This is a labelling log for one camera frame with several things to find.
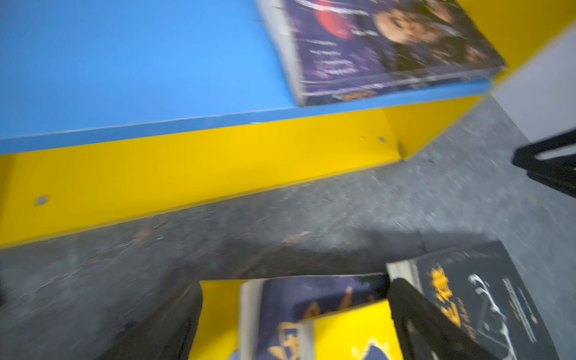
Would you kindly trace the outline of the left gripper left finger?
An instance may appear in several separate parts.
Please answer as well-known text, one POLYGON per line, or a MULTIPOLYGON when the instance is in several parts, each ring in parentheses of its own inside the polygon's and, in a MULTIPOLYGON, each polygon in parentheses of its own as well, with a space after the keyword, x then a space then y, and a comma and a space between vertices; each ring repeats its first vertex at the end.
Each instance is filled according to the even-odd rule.
POLYGON ((192 280, 135 325, 100 359, 187 359, 197 332, 203 295, 192 280))

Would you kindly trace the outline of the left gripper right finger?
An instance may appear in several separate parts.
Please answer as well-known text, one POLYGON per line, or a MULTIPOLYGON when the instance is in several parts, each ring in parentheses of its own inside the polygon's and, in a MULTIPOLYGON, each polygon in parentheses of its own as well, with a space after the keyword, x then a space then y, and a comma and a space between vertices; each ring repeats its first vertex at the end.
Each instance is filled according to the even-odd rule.
POLYGON ((495 356, 464 334, 453 322, 403 278, 388 290, 391 317, 405 359, 416 357, 409 327, 418 332, 438 359, 494 359, 495 356))

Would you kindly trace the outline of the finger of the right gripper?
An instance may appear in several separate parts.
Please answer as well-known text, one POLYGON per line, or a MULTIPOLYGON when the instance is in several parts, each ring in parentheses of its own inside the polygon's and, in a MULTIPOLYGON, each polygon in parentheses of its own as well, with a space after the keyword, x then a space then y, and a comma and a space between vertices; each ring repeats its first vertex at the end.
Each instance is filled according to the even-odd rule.
POLYGON ((538 159, 544 152, 575 144, 575 129, 534 142, 514 151, 511 163, 526 171, 528 178, 575 198, 575 153, 538 159))

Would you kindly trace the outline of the purple book orange calligraphy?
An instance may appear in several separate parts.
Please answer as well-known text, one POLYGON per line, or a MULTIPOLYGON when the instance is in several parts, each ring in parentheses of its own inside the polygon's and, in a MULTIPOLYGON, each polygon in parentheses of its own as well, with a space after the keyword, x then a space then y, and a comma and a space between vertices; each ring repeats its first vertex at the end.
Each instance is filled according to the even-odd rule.
POLYGON ((248 280, 239 291, 238 359, 299 359, 298 323, 381 300, 386 274, 248 280))

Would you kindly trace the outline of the black book yellow title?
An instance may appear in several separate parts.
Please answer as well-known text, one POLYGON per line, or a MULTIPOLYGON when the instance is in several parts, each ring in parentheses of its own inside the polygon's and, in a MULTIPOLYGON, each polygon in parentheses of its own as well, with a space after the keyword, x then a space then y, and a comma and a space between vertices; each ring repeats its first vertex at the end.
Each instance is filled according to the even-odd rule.
POLYGON ((558 359, 551 335, 501 241, 452 247, 386 266, 498 359, 558 359))

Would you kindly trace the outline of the yellow blue-figure cartoon book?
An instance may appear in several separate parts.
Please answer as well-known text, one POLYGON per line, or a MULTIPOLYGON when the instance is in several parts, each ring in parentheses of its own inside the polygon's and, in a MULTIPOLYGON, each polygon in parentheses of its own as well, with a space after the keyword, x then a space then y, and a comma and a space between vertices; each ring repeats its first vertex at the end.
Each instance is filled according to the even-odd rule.
POLYGON ((239 358, 239 302, 243 280, 204 280, 202 308, 188 358, 239 358))

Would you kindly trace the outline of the purple portrait cover book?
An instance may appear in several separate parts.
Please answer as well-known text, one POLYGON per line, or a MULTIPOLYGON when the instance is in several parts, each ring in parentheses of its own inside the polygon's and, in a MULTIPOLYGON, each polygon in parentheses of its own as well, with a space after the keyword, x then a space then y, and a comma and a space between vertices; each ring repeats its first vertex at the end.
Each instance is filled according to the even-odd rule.
POLYGON ((258 1, 295 102, 491 80, 505 59, 456 1, 258 1))

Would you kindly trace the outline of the yellow cartoon boy book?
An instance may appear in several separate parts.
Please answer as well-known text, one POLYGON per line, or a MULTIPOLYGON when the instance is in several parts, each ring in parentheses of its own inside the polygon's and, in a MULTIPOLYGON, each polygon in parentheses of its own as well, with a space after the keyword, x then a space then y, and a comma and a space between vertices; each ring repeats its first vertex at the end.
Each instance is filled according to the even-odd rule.
POLYGON ((299 322, 298 346, 300 359, 403 358, 387 300, 299 322))

